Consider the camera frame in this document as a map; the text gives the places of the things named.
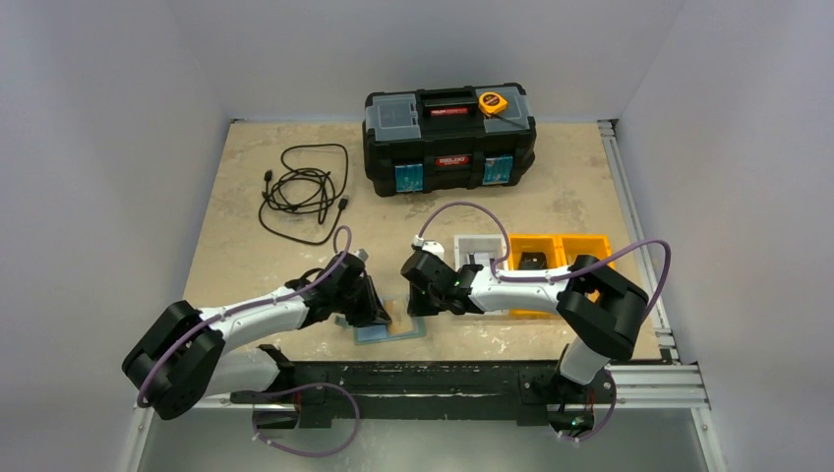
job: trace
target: yellow tape measure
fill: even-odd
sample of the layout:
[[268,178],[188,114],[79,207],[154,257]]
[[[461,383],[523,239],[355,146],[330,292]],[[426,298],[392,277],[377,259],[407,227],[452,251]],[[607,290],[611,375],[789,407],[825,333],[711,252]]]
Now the yellow tape measure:
[[488,117],[506,110],[506,100],[494,91],[485,91],[478,97],[478,108]]

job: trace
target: toolbox handle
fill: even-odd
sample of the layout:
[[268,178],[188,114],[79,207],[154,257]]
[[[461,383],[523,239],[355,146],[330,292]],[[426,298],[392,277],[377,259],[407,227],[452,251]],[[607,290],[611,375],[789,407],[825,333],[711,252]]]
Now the toolbox handle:
[[420,93],[423,118],[471,115],[478,111],[478,97],[473,90],[428,91]]

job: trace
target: toolbox lid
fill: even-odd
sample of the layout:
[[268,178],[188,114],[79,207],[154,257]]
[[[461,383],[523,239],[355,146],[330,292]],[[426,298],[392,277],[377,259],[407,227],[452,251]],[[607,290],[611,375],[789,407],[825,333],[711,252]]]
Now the toolbox lid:
[[377,141],[414,140],[421,137],[414,93],[377,95],[365,108],[365,126]]
[[485,118],[484,130],[487,133],[518,131],[519,129],[529,130],[530,122],[527,120],[531,116],[530,107],[527,104],[527,95],[521,94],[518,87],[493,87],[493,88],[477,88],[475,93],[478,96],[488,91],[494,91],[506,100],[506,110],[501,112],[499,118]]

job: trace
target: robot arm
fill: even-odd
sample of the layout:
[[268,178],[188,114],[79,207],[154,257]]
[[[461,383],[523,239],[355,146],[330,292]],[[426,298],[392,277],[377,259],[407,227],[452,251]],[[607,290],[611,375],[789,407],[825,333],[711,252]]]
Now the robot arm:
[[401,273],[416,289],[412,296],[423,298],[415,301],[415,307],[431,306],[456,315],[505,309],[561,315],[577,339],[563,354],[559,374],[583,386],[609,360],[631,358],[648,303],[642,289],[608,266],[560,280],[596,262],[592,256],[581,256],[573,265],[554,269],[500,270],[499,280],[487,267],[464,265],[454,271],[437,254],[415,248]]
[[[334,256],[324,269],[234,305],[195,309],[176,302],[131,350],[122,372],[162,419],[176,418],[207,394],[264,390],[278,377],[282,356],[274,349],[232,352],[236,348],[322,322],[332,313],[342,313],[354,326],[390,323],[366,260],[361,250]],[[318,278],[308,281],[317,271]]]

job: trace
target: red label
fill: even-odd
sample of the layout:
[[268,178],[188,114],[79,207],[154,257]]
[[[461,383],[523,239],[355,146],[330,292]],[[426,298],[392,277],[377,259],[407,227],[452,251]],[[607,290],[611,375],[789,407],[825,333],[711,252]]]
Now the red label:
[[466,106],[454,106],[450,108],[435,108],[434,110],[430,110],[429,114],[432,116],[445,116],[445,115],[465,115],[469,113],[469,108]]
[[440,167],[449,165],[463,165],[469,162],[468,155],[447,155],[446,157],[438,157],[435,159],[435,164]]

